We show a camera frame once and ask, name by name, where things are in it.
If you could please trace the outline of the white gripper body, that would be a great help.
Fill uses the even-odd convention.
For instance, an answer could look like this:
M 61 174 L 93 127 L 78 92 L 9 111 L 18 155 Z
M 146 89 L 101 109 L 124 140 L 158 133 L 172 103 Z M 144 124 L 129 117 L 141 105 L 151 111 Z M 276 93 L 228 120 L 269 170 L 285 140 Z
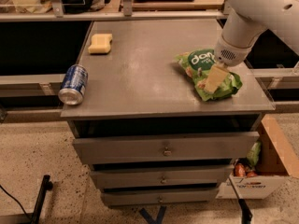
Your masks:
M 237 66 L 244 62 L 252 45 L 240 37 L 221 35 L 214 48 L 218 62 L 228 66 Z

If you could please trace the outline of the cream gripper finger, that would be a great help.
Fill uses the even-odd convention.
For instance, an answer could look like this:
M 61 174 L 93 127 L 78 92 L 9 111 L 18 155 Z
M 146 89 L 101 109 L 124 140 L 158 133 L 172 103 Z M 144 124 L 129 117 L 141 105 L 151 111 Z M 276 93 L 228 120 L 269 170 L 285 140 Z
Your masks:
M 206 85 L 204 87 L 204 91 L 210 94 L 213 94 L 223 80 L 229 74 L 229 70 L 225 64 L 214 64 L 208 74 L 206 79 Z

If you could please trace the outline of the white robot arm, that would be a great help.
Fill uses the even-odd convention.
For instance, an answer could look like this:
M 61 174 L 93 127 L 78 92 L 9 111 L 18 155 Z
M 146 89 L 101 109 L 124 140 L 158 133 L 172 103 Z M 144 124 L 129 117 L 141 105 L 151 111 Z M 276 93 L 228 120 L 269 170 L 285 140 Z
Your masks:
M 258 37 L 272 31 L 299 53 L 299 0 L 227 0 L 231 10 L 214 48 L 204 91 L 214 93 L 228 76 L 228 68 L 242 63 Z

